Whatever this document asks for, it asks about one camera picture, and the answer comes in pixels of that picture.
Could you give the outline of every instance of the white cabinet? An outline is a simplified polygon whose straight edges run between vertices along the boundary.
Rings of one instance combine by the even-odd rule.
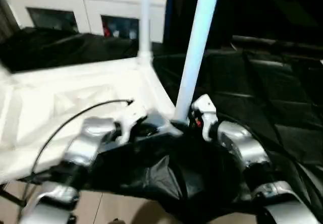
[[[121,37],[140,36],[140,0],[8,0],[21,27],[68,29]],[[166,0],[151,0],[150,38],[162,42]]]
[[[46,27],[41,25],[47,23],[47,27],[59,29],[56,24],[65,14],[65,20],[74,21],[78,32],[90,32],[83,0],[9,0],[9,3],[21,27]]]
[[[103,35],[106,22],[105,16],[115,18],[140,19],[140,3],[115,1],[85,0],[85,7],[89,18],[91,33]],[[165,8],[151,6],[150,11],[150,39],[162,42],[164,35]]]

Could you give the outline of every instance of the white platform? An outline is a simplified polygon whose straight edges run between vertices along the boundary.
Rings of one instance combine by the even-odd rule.
[[[175,109],[153,68],[138,64],[138,58],[0,76],[0,183],[29,175],[51,133],[93,104],[134,99],[168,118]],[[59,162],[86,117],[117,118],[125,105],[104,105],[68,124],[44,151],[37,170]]]

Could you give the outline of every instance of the metal bracket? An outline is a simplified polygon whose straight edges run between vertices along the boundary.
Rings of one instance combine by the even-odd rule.
[[[63,159],[88,167],[94,162],[102,139],[106,134],[116,131],[114,119],[87,118],[81,132],[73,140]]]
[[[122,132],[122,135],[116,140],[119,146],[129,141],[131,129],[140,119],[144,119],[145,117],[147,117],[146,109],[136,101],[125,108],[124,113],[116,120],[116,122],[120,123]]]
[[[252,163],[270,162],[262,145],[238,124],[222,122],[218,128],[218,141],[239,159],[242,171]]]
[[[55,200],[58,203],[69,204],[79,199],[79,193],[76,189],[70,186],[65,186],[55,182],[43,183],[39,193],[27,204],[26,209],[24,210],[23,218],[20,222],[21,224],[47,223],[46,221],[38,222],[38,220],[36,220],[41,216],[42,217],[47,216],[47,212],[43,212],[43,213],[39,212],[40,209],[47,209],[51,213],[56,213],[56,214],[60,213],[61,216],[58,216],[58,218],[53,218],[53,220],[55,220],[56,223],[60,223],[60,224],[66,223],[66,222],[59,222],[59,220],[61,221],[61,217],[63,216],[64,216],[64,219],[65,217],[69,217],[70,212],[68,210],[62,210],[54,206],[39,204],[41,199],[44,197],[49,197],[50,199]]]
[[[319,224],[313,213],[307,208],[305,203],[296,195],[291,186],[285,181],[277,181],[259,186],[254,190],[253,196],[262,193],[263,196],[271,198],[282,194],[289,194],[294,199],[282,203],[265,206],[271,214],[276,224]]]
[[[67,210],[40,203],[36,205],[32,212],[24,215],[19,224],[68,224],[71,214]]]
[[[198,110],[202,115],[201,117],[203,120],[203,139],[207,142],[212,141],[212,138],[210,138],[209,136],[210,128],[213,124],[218,122],[217,109],[212,103],[212,100],[207,94],[204,94],[192,104],[192,109]]]

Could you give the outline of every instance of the beige floor tile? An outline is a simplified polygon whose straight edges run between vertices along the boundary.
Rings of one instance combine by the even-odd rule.
[[[257,224],[254,215],[247,215],[241,213],[232,213],[230,215],[221,216],[209,224]]]
[[[90,191],[81,192],[81,199],[74,210],[74,214],[77,216],[77,224],[94,223],[101,197],[102,193]]]
[[[161,206],[141,198],[104,194],[94,224],[107,224],[118,218],[126,224],[176,224]]]
[[[19,182],[19,181],[13,181],[9,183],[6,186],[6,191],[8,191],[10,194],[15,195],[18,198],[22,197],[23,191],[24,191],[25,183]],[[34,191],[34,185],[31,185],[30,188],[31,191]],[[0,220],[3,221],[5,224],[15,224],[17,220],[19,207],[0,197]]]

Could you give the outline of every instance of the wire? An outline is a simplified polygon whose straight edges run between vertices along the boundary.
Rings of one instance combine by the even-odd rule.
[[[44,152],[45,148],[48,146],[48,144],[51,142],[51,140],[56,136],[56,134],[64,127],[66,126],[68,123],[70,123],[72,120],[74,120],[75,118],[79,117],[80,115],[84,114],[85,112],[89,111],[89,110],[92,110],[93,108],[96,108],[98,106],[101,106],[101,105],[105,105],[105,104],[110,104],[110,103],[117,103],[117,102],[126,102],[128,105],[130,105],[133,100],[130,100],[130,99],[115,99],[115,100],[108,100],[108,101],[104,101],[104,102],[101,102],[101,103],[98,103],[98,104],[95,104],[93,106],[90,106],[82,111],[80,111],[79,113],[77,113],[76,115],[70,117],[69,119],[67,119],[63,124],[60,125],[60,127],[58,127],[56,129],[56,131],[54,131],[52,133],[52,135],[48,138],[48,140],[44,143],[44,145],[42,146],[42,148],[40,149],[37,157],[36,157],[36,160],[31,168],[31,175],[30,175],[30,179],[27,181],[26,183],[26,186],[25,186],[25,189],[24,189],[24,192],[23,192],[23,195],[22,195],[22,200],[25,201],[25,203],[27,203],[27,194],[28,194],[28,189],[29,189],[29,186],[35,176],[35,169],[37,167],[37,164],[38,164],[38,161],[42,155],[42,153]],[[21,216],[22,216],[22,210],[23,210],[23,207],[20,208],[20,211],[18,213],[18,221],[21,219]]]

